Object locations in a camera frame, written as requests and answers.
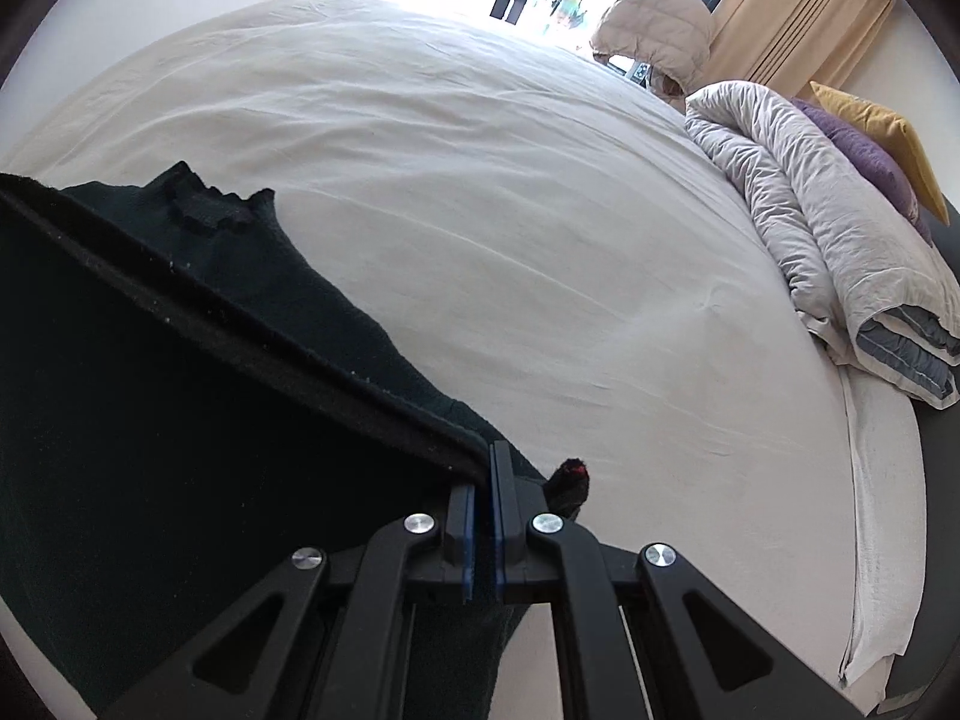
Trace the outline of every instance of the silver bolt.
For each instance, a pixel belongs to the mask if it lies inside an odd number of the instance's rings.
[[[647,547],[647,551],[643,553],[643,557],[646,557],[647,562],[652,565],[665,568],[673,565],[674,560],[677,560],[677,553],[673,547],[666,544],[651,544]]]
[[[323,553],[316,547],[301,547],[291,555],[290,560],[299,570],[309,571],[323,562]]]
[[[411,514],[403,520],[403,527],[410,533],[430,533],[434,525],[436,522],[429,514]]]
[[[533,526],[539,533],[557,533],[563,528],[563,519],[555,514],[538,514],[534,517]]]

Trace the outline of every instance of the cushion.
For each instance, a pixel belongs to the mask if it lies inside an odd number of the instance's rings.
[[[890,204],[899,211],[928,244],[933,244],[930,228],[920,216],[920,204],[910,187],[910,181],[894,158],[877,146],[852,124],[824,111],[805,100],[793,100],[793,104],[816,124],[830,141],[851,161],[856,171],[880,190]]]
[[[810,81],[810,86],[824,110],[852,124],[890,154],[906,173],[920,204],[942,223],[949,224],[947,201],[913,124],[896,111],[870,100],[848,95],[816,81]]]

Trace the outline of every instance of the beige curtain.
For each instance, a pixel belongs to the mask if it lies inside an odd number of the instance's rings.
[[[810,80],[839,86],[877,37],[894,0],[722,0],[705,83],[746,79],[785,97]]]

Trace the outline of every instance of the puffer jacket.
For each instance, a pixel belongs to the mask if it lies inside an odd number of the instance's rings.
[[[600,19],[590,47],[598,58],[646,62],[689,95],[700,88],[712,37],[713,14],[702,0],[619,0]]]

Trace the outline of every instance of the folded black fabric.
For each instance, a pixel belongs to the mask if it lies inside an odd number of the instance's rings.
[[[296,547],[482,483],[501,438],[310,269],[270,190],[0,175],[0,260],[0,596],[94,712]],[[574,514],[581,474],[551,484]],[[486,542],[477,600],[419,610],[411,717],[488,713],[523,608]]]

